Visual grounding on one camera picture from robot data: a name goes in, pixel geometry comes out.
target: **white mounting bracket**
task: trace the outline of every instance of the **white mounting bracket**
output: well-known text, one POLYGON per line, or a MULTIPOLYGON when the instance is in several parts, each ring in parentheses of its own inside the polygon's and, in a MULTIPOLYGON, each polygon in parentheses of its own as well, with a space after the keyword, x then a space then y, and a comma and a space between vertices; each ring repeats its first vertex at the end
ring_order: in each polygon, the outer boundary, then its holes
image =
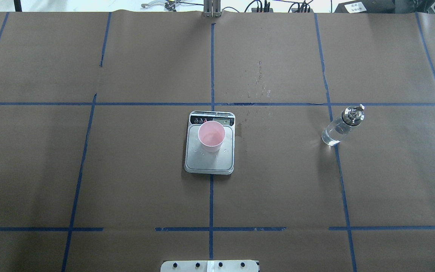
POLYGON ((253 260, 166 261, 160 272, 259 272, 253 260))
POLYGON ((204 0, 204 17, 221 17, 221 0, 204 0))

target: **blue tape grid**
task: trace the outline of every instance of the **blue tape grid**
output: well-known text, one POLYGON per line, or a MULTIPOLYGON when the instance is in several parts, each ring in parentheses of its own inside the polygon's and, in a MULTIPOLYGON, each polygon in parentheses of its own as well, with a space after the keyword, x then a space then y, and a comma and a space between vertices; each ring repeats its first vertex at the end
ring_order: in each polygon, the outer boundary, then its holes
MULTIPOLYGON (((5 19, 2 23, 1 29, 0 29, 0 39, 3 33, 3 30, 5 29, 5 25, 8 19, 9 12, 6 13, 5 19)), ((108 19, 107 19, 107 26, 105 31, 105 38, 103 41, 102 46, 102 58, 100 59, 100 66, 103 65, 103 58, 105 53, 105 47, 108 37, 108 31, 110 28, 110 21, 111 21, 111 15, 112 13, 109 12, 108 19)), ((76 214, 76 206, 78 203, 78 196, 80 191, 80 185, 81 185, 81 179, 83 174, 83 163, 85 161, 86 157, 86 150, 88 147, 88 137, 91 129, 92 119, 93 119, 93 113, 95 110, 95 106, 97 105, 139 105, 139 106, 145 106, 145 105, 160 105, 160 106, 180 106, 180 105, 210 105, 211 110, 214 111, 214 107, 216 105, 219 106, 325 106, 328 107, 329 110, 329 117, 330 120, 333 119, 332 115, 332 106, 345 106, 345 105, 352 105, 357 104, 355 103, 332 103, 330 101, 330 93, 328 88, 328 83, 326 81, 325 76, 325 62, 323 57, 323 50, 321 46, 321 38, 319 34, 319 24, 318 24, 318 17, 316 14, 315 16, 315 24, 316 24, 316 36, 318 40, 319 45, 319 53, 320 53, 320 59, 321 59, 321 67, 323 72, 323 82, 326 90, 326 96, 327 96, 327 102, 322 104, 314 104, 314 103, 216 103, 214 101, 214 24, 211 25, 211 103, 141 103, 141 102, 123 102, 123 103, 113 103, 113 102, 96 102, 96 95, 93 98, 93 101, 91 103, 88 102, 0 102, 0 105, 91 105, 91 111, 90 111, 90 118, 88 121, 88 128, 86 133, 86 140, 85 140, 85 146, 83 147, 83 155, 82 155, 82 161, 80 165, 80 172, 77 182, 77 188, 76 188, 76 194, 74 198, 74 206, 71 213, 71 222, 69 224, 69 227, 0 227, 0 231, 50 231, 50 232, 68 232, 67 236, 67 243, 65 247, 65 254, 64 254, 64 261, 62 264, 62 271, 65 271, 66 269, 66 263, 68 259, 68 253, 69 253, 69 246, 71 244, 71 233, 72 232, 100 232, 103 231, 103 228, 99 227, 74 227, 74 218, 76 214)), ((427 48, 427 45, 425 43, 423 30, 421 26, 420 19, 418 17, 418 14, 416 13, 416 20, 418 24, 418 29, 421 36, 421 41, 423 42, 424 51, 427 56, 430 69, 433 73, 433 77, 435 80, 435 69, 432 64, 432 60, 429 55, 429 51, 427 48)), ((362 103, 364 105, 368 106, 396 106, 396 107, 435 107, 435 103, 362 103)), ((330 231, 347 231, 348 237, 349 237, 349 246, 350 246, 350 254, 352 257, 352 266, 353 271, 357 271, 356 263, 355 263, 355 253, 353 248, 353 239, 352 239, 352 231, 395 231, 395 230, 435 230, 435 226, 365 226, 365 227, 352 227, 350 225, 349 220, 349 213, 347 208, 347 197, 345 194, 345 185, 343 181, 343 175, 342 175, 342 169, 340 164, 340 153, 338 151, 337 146, 335 146, 335 157, 338 163, 339 171, 340 171, 340 183, 342 186, 342 201, 344 205, 344 214, 346 219, 346 226, 345 227, 329 227, 330 231)), ((209 231, 209 258, 213 259, 213 232, 214 231, 283 231, 286 229, 286 227, 214 227, 214 219, 213 219, 213 213, 214 213, 214 176, 210 175, 210 192, 209 192, 209 227, 156 227, 155 231, 157 232, 175 232, 175 231, 209 231)))

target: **gray table surface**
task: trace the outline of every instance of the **gray table surface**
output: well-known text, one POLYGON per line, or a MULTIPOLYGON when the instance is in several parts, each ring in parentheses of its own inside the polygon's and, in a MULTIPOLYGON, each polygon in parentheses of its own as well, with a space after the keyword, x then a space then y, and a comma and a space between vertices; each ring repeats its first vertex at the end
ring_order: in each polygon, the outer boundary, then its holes
POLYGON ((0 13, 0 271, 209 259, 435 271, 435 15, 0 13), (233 174, 183 169, 192 110, 233 174))

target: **clear liquid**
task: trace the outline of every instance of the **clear liquid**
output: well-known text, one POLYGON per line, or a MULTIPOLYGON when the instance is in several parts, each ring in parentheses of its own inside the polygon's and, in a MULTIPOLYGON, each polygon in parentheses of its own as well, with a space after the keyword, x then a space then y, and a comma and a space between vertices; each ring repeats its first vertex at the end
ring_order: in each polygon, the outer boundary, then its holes
POLYGON ((327 145, 334 146, 345 139, 351 130, 352 127, 345 124, 345 122, 342 121, 342 117, 340 117, 333 120, 327 128, 323 130, 321 139, 327 145))

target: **black pole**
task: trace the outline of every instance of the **black pole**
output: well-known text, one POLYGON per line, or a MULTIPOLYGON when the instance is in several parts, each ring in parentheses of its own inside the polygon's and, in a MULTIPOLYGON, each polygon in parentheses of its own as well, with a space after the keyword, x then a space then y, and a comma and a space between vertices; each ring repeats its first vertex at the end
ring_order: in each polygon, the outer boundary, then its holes
POLYGON ((21 0, 14 0, 14 10, 22 12, 22 10, 21 10, 21 0))

